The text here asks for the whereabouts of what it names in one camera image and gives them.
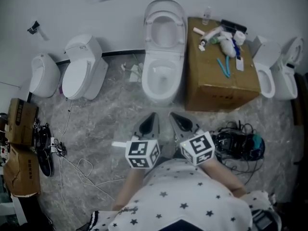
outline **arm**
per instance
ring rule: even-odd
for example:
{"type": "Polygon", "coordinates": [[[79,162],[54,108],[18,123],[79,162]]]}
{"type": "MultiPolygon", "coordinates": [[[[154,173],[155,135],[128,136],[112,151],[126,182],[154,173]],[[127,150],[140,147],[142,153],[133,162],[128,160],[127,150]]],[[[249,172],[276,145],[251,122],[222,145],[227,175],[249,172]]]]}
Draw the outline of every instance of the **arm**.
{"type": "Polygon", "coordinates": [[[200,168],[214,180],[228,188],[235,197],[240,198],[246,194],[244,185],[239,179],[225,168],[216,159],[211,159],[200,165],[200,168]]]}
{"type": "Polygon", "coordinates": [[[142,187],[144,169],[130,169],[124,186],[115,200],[112,210],[119,211],[128,204],[133,195],[142,187]]]}

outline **toilet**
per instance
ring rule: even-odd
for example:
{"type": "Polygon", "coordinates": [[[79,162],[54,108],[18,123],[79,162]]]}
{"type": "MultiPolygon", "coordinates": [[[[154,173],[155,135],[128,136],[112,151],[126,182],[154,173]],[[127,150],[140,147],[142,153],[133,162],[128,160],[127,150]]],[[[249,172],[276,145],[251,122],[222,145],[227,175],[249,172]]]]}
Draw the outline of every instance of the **toilet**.
{"type": "Polygon", "coordinates": [[[274,41],[257,36],[251,45],[251,53],[261,87],[261,94],[266,98],[272,98],[275,95],[276,87],[270,68],[281,55],[281,47],[274,41]]]}
{"type": "Polygon", "coordinates": [[[29,91],[41,98],[49,98],[57,90],[60,70],[48,54],[41,53],[33,58],[32,78],[29,91]]]}
{"type": "Polygon", "coordinates": [[[90,34],[76,36],[69,41],[65,51],[71,63],[63,77],[64,96],[71,100],[81,97],[94,99],[103,85],[108,69],[96,38],[90,34]]]}
{"type": "Polygon", "coordinates": [[[145,60],[142,88],[154,103],[171,103],[180,86],[187,34],[183,8],[173,0],[155,0],[144,14],[145,60]]]}
{"type": "Polygon", "coordinates": [[[273,67],[273,78],[277,87],[274,98],[290,100],[297,98],[297,85],[294,78],[295,68],[303,58],[304,40],[296,38],[286,54],[282,54],[273,67]]]}

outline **scissors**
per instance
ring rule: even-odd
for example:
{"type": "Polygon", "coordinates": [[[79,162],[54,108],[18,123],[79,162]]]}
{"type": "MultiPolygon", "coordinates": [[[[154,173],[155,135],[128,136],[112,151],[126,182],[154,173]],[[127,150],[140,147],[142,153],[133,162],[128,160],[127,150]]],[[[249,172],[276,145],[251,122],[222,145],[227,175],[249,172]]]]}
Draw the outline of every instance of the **scissors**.
{"type": "Polygon", "coordinates": [[[229,69],[229,56],[226,57],[226,69],[224,67],[224,65],[222,65],[221,61],[219,58],[217,58],[217,62],[218,64],[220,65],[221,69],[222,69],[222,72],[224,73],[224,75],[227,77],[227,78],[230,78],[230,69],[229,69]]]}

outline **white shirt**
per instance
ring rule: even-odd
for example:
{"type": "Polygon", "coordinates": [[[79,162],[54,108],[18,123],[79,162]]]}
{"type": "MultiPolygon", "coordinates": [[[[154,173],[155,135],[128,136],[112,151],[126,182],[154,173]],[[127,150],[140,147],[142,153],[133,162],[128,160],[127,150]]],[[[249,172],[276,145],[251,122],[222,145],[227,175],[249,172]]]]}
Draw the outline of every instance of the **white shirt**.
{"type": "Polygon", "coordinates": [[[249,231],[259,209],[274,213],[266,192],[236,198],[187,160],[172,159],[152,170],[122,210],[94,212],[88,230],[159,231],[184,220],[203,231],[249,231]]]}

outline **white bottle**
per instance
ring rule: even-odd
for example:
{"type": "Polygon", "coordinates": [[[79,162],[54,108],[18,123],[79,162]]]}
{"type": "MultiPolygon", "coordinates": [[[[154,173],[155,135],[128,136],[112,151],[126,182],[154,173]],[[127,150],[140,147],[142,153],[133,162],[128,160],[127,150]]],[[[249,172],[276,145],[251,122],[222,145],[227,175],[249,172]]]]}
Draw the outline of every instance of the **white bottle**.
{"type": "Polygon", "coordinates": [[[211,19],[211,13],[212,13],[211,7],[207,7],[204,11],[203,18],[202,18],[202,24],[203,25],[208,24],[208,22],[211,19]]]}

